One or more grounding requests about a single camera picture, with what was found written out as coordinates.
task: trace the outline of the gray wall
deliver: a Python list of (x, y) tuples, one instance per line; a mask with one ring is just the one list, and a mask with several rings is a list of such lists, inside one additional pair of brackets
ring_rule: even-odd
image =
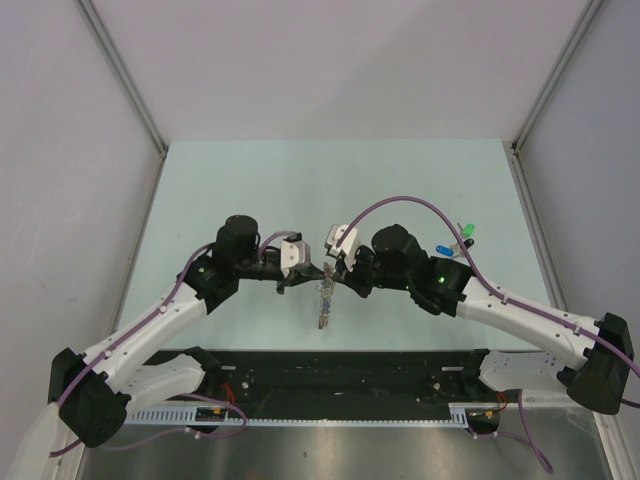
[[(640, 2), (610, 0), (522, 152), (572, 310), (631, 325), (640, 354)], [(627, 398), (640, 401), (640, 381)], [(640, 450), (640, 411), (623, 407)]]
[(0, 15), (0, 478), (53, 356), (111, 327), (160, 159), (71, 0)]

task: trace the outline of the wall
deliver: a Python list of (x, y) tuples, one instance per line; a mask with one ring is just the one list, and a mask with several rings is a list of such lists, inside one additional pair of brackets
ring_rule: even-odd
[(160, 159), (71, 0), (2, 6), (0, 477), (50, 362), (112, 326)]
[(170, 140), (512, 140), (587, 0), (95, 0)]
[[(640, 353), (640, 2), (610, 0), (524, 146), (569, 306), (630, 324)], [(627, 398), (640, 400), (633, 378)], [(623, 407), (640, 450), (640, 412)]]

